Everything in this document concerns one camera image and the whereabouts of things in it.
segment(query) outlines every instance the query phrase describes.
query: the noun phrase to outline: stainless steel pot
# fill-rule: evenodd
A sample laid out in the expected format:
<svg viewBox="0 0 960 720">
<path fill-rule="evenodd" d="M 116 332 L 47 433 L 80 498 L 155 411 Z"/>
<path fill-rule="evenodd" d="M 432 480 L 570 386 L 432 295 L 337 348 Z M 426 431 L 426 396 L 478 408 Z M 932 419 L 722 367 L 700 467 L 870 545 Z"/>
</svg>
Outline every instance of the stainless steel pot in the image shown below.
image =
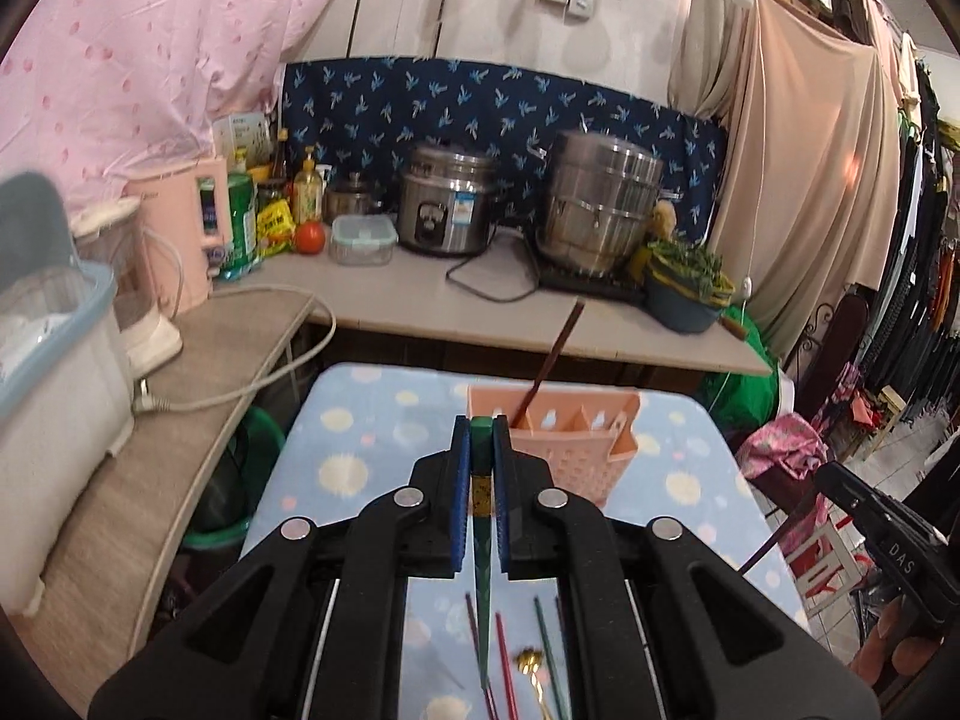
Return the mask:
<svg viewBox="0 0 960 720">
<path fill-rule="evenodd" d="M 578 274 L 605 276 L 634 253 L 648 220 L 648 214 L 554 197 L 547 205 L 544 223 L 536 230 L 536 247 L 548 259 Z"/>
<path fill-rule="evenodd" d="M 380 209 L 373 188 L 358 172 L 334 182 L 323 192 L 322 215 L 327 224 L 333 224 L 333 220 L 342 215 L 373 214 Z"/>
<path fill-rule="evenodd" d="M 412 250 L 469 256 L 490 237 L 496 163 L 457 146 L 415 146 L 403 174 L 397 236 Z"/>
<path fill-rule="evenodd" d="M 542 149 L 530 149 L 546 158 Z M 659 197 L 664 165 L 633 143 L 597 132 L 560 132 L 536 225 L 548 259 L 605 276 L 634 253 Z"/>
</svg>

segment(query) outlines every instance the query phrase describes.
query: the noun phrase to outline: power cord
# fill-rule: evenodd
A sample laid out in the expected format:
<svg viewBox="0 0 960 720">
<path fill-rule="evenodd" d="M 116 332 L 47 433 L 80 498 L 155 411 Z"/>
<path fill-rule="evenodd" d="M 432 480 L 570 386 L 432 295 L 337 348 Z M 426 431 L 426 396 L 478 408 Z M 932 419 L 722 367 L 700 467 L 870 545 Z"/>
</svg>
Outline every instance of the power cord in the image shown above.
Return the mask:
<svg viewBox="0 0 960 720">
<path fill-rule="evenodd" d="M 539 290 L 539 285 L 534 284 L 533 287 L 531 287 L 529 290 L 526 290 L 525 293 L 521 293 L 520 295 L 513 295 L 510 298 L 498 298 L 496 295 L 489 295 L 488 293 L 478 290 L 476 287 L 472 287 L 471 285 L 467 284 L 467 282 L 461 281 L 460 279 L 456 279 L 453 277 L 453 274 L 456 274 L 456 272 L 459 271 L 459 269 L 469 265 L 471 262 L 482 257 L 484 254 L 486 254 L 490 250 L 491 245 L 493 245 L 493 239 L 496 237 L 496 233 L 499 229 L 500 229 L 499 225 L 497 224 L 493 225 L 493 233 L 491 233 L 491 236 L 488 238 L 487 244 L 483 247 L 483 250 L 480 250 L 479 252 L 477 252 L 477 254 L 470 255 L 469 257 L 467 257 L 466 260 L 459 262 L 455 266 L 453 266 L 453 268 L 451 268 L 449 271 L 446 272 L 445 279 L 453 286 L 459 287 L 464 292 L 470 293 L 471 295 L 474 296 L 474 298 L 481 298 L 482 300 L 487 300 L 489 303 L 509 305 L 510 303 L 519 303 L 520 300 L 525 300 L 526 298 L 529 298 L 530 295 L 532 295 L 533 293 L 536 293 L 536 291 Z"/>
<path fill-rule="evenodd" d="M 181 259 L 181 255 L 179 255 L 179 251 L 176 250 L 176 247 L 173 244 L 171 244 L 171 242 L 169 242 L 160 233 L 152 231 L 152 229 L 150 229 L 150 227 L 147 227 L 147 226 L 143 227 L 143 233 L 151 241 L 157 242 L 163 248 L 165 248 L 165 250 L 167 250 L 167 253 L 171 257 L 173 257 L 174 262 L 176 263 L 176 275 L 178 276 L 178 280 L 176 281 L 176 299 L 174 300 L 174 309 L 170 313 L 170 317 L 169 317 L 169 319 L 172 322 L 174 319 L 176 319 L 176 314 L 179 312 L 179 302 L 181 301 L 181 298 L 184 296 L 184 260 Z"/>
<path fill-rule="evenodd" d="M 752 7 L 759 9 L 760 0 L 753 0 Z M 754 269 L 754 253 L 757 250 L 757 223 L 760 221 L 760 201 L 763 199 L 763 178 L 767 172 L 767 69 L 766 63 L 763 60 L 763 39 L 760 29 L 760 16 L 757 16 L 757 51 L 760 54 L 760 87 L 763 90 L 763 122 L 762 128 L 760 129 L 760 190 L 757 192 L 757 208 L 754 209 L 754 232 L 750 240 L 750 259 L 747 261 L 747 275 L 744 276 L 743 279 L 743 306 L 740 309 L 743 316 L 747 314 L 747 302 L 754 293 L 754 281 L 750 278 L 750 271 Z M 716 408 L 717 403 L 720 401 L 720 396 L 723 394 L 724 389 L 727 388 L 727 384 L 730 384 L 731 375 L 733 374 L 728 372 L 726 377 L 724 377 L 723 384 L 720 385 L 716 397 L 714 397 L 712 404 L 710 404 L 710 407 L 707 409 L 709 415 L 713 415 L 713 409 Z"/>
<path fill-rule="evenodd" d="M 301 356 L 297 357 L 293 362 L 288 362 L 287 365 L 278 368 L 272 372 L 269 376 L 264 376 L 262 379 L 256 379 L 246 386 L 242 386 L 240 389 L 234 389 L 231 392 L 225 392 L 222 395 L 215 395 L 208 398 L 203 398 L 200 400 L 191 401 L 188 403 L 173 403 L 170 400 L 161 397 L 154 396 L 150 393 L 149 389 L 146 386 L 146 381 L 141 382 L 139 394 L 133 399 L 133 413 L 135 415 L 140 415 L 141 413 L 150 413 L 150 412 L 173 412 L 173 413 L 188 413 L 188 412 L 198 412 L 199 410 L 212 409 L 214 406 L 222 406 L 224 403 L 230 403 L 239 398 L 245 397 L 246 395 L 253 394 L 264 388 L 264 386 L 270 386 L 274 382 L 280 381 L 284 376 L 289 375 L 290 371 L 295 370 L 296 368 L 303 365 L 305 362 L 310 362 L 313 360 L 320 352 L 327 348 L 330 344 L 330 341 L 333 340 L 333 334 L 337 331 L 337 317 L 333 313 L 333 309 L 329 307 L 321 298 L 314 293 L 309 292 L 309 290 L 303 290 L 299 287 L 292 287 L 286 284 L 256 284 L 250 286 L 241 286 L 241 287 L 230 287 L 224 290 L 216 290 L 213 295 L 210 295 L 210 298 L 228 298 L 231 295 L 246 295 L 247 293 L 258 293 L 258 292 L 286 292 L 286 293 L 295 293 L 296 295 L 305 295 L 306 298 L 310 298 L 313 302 L 322 308 L 328 317 L 330 317 L 330 329 L 323 339 L 317 343 L 312 349 L 308 352 L 304 352 Z"/>
</svg>

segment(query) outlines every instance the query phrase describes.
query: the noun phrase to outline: small pot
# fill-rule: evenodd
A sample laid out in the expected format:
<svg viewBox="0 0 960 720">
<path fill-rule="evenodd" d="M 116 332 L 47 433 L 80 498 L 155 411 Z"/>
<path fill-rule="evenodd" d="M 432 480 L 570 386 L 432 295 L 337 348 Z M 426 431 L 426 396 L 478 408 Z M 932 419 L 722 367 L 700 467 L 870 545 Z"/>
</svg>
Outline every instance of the small pot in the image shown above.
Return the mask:
<svg viewBox="0 0 960 720">
<path fill-rule="evenodd" d="M 373 187 L 358 172 L 334 181 L 323 192 L 323 221 L 333 224 L 342 215 L 375 214 L 382 209 L 374 196 Z"/>
<path fill-rule="evenodd" d="M 733 284 L 724 277 L 723 287 L 714 288 L 711 295 L 701 298 L 695 284 L 677 274 L 668 261 L 656 254 L 647 264 L 643 285 L 647 312 L 676 333 L 706 333 L 733 295 Z"/>
</svg>

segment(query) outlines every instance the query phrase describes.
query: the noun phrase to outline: green bag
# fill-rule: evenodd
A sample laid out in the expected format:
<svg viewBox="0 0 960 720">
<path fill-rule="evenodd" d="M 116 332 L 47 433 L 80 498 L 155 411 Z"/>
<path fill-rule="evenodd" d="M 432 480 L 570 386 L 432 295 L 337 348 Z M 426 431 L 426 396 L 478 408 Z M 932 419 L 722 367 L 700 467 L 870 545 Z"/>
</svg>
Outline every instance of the green bag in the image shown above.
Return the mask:
<svg viewBox="0 0 960 720">
<path fill-rule="evenodd" d="M 760 330 L 739 306 L 731 306 L 724 315 L 747 328 L 746 341 L 770 365 L 770 375 L 711 373 L 704 376 L 696 397 L 709 410 L 720 432 L 752 432 L 769 422 L 776 411 L 779 401 L 776 358 L 767 351 L 760 339 Z"/>
</svg>

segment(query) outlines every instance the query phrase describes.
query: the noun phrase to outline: pink bedsheet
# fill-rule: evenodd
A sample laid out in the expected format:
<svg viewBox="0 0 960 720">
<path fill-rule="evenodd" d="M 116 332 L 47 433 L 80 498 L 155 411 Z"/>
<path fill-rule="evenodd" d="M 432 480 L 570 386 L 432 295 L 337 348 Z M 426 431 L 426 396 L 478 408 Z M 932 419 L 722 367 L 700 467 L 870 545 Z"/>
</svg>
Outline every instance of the pink bedsheet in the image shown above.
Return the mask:
<svg viewBox="0 0 960 720">
<path fill-rule="evenodd" d="M 40 0 L 0 64 L 0 176 L 41 170 L 75 208 L 208 152 L 213 119 L 272 106 L 328 1 Z"/>
</svg>

